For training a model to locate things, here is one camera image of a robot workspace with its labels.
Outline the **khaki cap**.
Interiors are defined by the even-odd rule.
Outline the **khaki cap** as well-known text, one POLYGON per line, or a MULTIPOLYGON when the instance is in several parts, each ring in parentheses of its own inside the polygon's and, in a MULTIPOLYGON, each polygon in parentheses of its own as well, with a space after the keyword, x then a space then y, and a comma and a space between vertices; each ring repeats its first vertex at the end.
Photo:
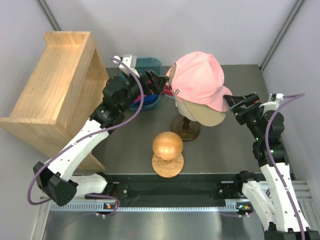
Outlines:
MULTIPOLYGON (((168 76, 169 77, 168 83, 172 81, 174 73, 175 71, 172 70, 172 72, 168 76)), ((203 126, 207 126, 207 127, 216 126, 220 124, 226 117, 226 112, 219 112, 219 111, 213 110, 206 105, 192 103, 192 102, 184 103, 184 104, 187 106, 187 108, 192 113, 192 115, 197 119, 197 122, 199 122, 203 126)))

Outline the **pink cap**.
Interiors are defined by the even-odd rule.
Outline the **pink cap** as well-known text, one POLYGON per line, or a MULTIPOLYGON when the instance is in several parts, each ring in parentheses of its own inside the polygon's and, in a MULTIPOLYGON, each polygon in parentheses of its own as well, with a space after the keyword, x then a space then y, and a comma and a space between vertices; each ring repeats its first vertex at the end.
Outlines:
POLYGON ((175 100, 181 102, 181 103, 189 103, 190 101, 188 100, 188 91, 184 89, 180 89, 177 87, 170 86, 170 90, 173 94, 173 97, 175 100))
POLYGON ((227 112, 224 96, 232 92, 224 86, 225 74, 217 59, 209 53, 194 51, 175 61, 168 84, 171 92, 191 103, 205 105, 218 112, 227 112))

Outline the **round wooden hat stand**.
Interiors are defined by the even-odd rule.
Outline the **round wooden hat stand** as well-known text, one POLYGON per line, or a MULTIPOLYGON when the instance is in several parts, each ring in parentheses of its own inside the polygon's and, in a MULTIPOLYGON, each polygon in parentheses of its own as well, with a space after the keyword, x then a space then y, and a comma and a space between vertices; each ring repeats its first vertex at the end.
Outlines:
POLYGON ((152 167, 162 178, 174 178, 183 169, 183 141, 174 132, 166 131, 158 134, 152 143, 152 167))

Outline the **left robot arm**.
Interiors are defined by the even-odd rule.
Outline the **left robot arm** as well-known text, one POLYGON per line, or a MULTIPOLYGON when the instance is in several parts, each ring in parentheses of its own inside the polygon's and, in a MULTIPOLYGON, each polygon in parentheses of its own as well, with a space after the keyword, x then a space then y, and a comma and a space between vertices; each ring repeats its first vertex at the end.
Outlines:
POLYGON ((147 70, 141 76, 130 74, 128 79, 114 76, 102 90, 102 103, 93 111, 82 129, 46 163, 33 167, 37 186, 58 206, 65 206, 73 198, 98 194, 109 198, 114 191, 110 179, 103 172, 78 175, 74 172, 89 153, 115 129, 123 126, 127 111, 135 100, 148 95, 160 95, 169 78, 147 70))

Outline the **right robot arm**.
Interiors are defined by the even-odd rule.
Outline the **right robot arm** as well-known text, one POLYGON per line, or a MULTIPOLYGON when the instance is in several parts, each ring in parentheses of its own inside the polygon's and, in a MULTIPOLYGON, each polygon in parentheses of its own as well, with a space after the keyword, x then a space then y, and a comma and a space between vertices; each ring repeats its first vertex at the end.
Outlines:
POLYGON ((285 129, 281 110, 304 94, 270 94, 261 103, 254 92, 243 96, 224 95, 229 110, 240 125, 246 125, 255 141, 252 152, 267 182, 262 190, 256 174, 241 171, 235 176, 233 192, 247 198, 259 217, 266 240, 318 240, 320 233, 312 230, 299 206, 292 184, 290 165, 286 163, 285 147, 280 140, 285 129))

